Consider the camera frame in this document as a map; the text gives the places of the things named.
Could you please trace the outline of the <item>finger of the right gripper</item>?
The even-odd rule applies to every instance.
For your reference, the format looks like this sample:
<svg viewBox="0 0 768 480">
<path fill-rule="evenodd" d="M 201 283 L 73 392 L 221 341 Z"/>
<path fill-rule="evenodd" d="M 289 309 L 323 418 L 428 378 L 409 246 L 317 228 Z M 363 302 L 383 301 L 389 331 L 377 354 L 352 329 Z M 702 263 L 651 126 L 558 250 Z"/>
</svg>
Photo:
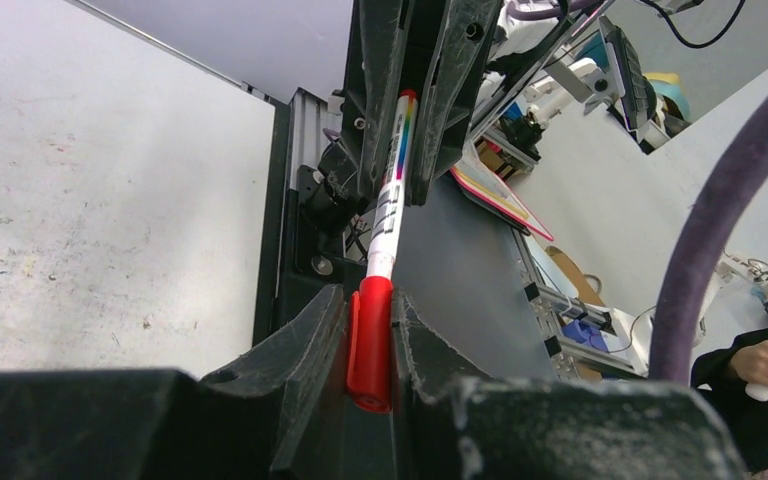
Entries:
<svg viewBox="0 0 768 480">
<path fill-rule="evenodd" d="M 373 199 L 388 158 L 413 1 L 358 0 L 350 22 L 341 142 L 354 166 L 350 193 Z"/>
<path fill-rule="evenodd" d="M 443 3 L 411 147 L 412 206 L 425 204 L 432 183 L 462 156 L 500 10 L 499 1 Z"/>
</svg>

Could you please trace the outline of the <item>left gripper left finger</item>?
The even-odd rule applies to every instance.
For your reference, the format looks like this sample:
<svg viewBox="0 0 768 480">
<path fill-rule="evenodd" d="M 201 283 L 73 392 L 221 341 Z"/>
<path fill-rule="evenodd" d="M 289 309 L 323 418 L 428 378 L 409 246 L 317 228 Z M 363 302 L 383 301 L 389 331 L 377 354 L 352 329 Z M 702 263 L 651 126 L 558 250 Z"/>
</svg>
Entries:
<svg viewBox="0 0 768 480">
<path fill-rule="evenodd" d="M 337 479 L 346 326 L 343 290 L 329 285 L 199 380 L 0 373 L 0 479 Z"/>
</svg>

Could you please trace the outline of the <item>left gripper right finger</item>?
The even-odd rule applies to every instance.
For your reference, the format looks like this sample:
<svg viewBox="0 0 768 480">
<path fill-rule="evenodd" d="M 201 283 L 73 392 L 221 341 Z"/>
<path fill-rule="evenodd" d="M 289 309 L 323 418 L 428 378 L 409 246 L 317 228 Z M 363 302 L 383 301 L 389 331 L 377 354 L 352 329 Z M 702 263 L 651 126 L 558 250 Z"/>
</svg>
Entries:
<svg viewBox="0 0 768 480">
<path fill-rule="evenodd" d="M 495 378 L 392 300 L 399 479 L 743 479 L 702 397 L 652 381 Z"/>
</svg>

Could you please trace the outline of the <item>white marker pen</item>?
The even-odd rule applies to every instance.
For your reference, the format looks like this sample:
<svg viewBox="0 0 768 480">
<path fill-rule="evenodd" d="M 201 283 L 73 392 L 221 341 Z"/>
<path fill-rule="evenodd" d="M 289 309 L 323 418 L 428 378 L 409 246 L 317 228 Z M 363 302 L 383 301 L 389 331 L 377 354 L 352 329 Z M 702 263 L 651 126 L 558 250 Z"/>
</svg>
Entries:
<svg viewBox="0 0 768 480">
<path fill-rule="evenodd" d="M 396 104 L 389 154 L 375 209 L 367 256 L 367 277 L 392 279 L 406 207 L 408 167 L 417 111 L 416 92 L 403 90 Z"/>
</svg>

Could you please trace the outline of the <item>red marker cap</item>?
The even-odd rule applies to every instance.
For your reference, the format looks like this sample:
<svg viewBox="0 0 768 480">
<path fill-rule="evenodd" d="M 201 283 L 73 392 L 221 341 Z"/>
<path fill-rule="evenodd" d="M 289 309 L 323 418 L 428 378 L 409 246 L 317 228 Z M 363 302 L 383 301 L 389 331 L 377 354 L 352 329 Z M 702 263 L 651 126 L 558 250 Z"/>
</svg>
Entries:
<svg viewBox="0 0 768 480">
<path fill-rule="evenodd" d="M 349 302 L 346 391 L 359 408 L 379 414 L 392 408 L 392 294 L 390 279 L 371 276 L 360 282 Z"/>
</svg>

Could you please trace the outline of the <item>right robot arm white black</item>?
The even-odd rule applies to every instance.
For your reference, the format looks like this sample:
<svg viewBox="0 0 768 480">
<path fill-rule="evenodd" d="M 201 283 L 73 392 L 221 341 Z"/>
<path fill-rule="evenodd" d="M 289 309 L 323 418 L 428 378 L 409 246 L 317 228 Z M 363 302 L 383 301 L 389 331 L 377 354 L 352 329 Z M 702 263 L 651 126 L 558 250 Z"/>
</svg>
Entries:
<svg viewBox="0 0 768 480">
<path fill-rule="evenodd" d="M 353 5 L 342 125 L 319 168 L 321 192 L 305 215 L 336 234 L 370 210 L 394 133 L 396 101 L 418 98 L 410 150 L 408 205 L 461 158 L 466 142 L 495 121 L 596 1 L 357 1 Z"/>
</svg>

